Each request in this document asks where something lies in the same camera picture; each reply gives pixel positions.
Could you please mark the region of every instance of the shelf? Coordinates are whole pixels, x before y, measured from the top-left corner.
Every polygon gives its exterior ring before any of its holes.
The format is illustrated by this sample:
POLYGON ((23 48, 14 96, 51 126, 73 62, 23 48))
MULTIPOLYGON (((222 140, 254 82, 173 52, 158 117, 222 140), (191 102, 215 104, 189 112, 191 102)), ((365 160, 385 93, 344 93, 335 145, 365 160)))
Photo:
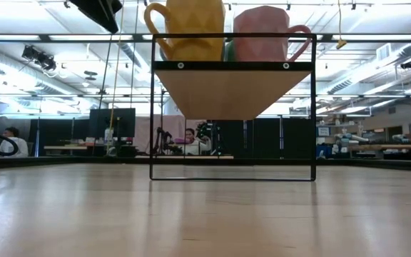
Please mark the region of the shelf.
POLYGON ((310 62, 156 61, 187 119, 252 120, 314 69, 310 62))

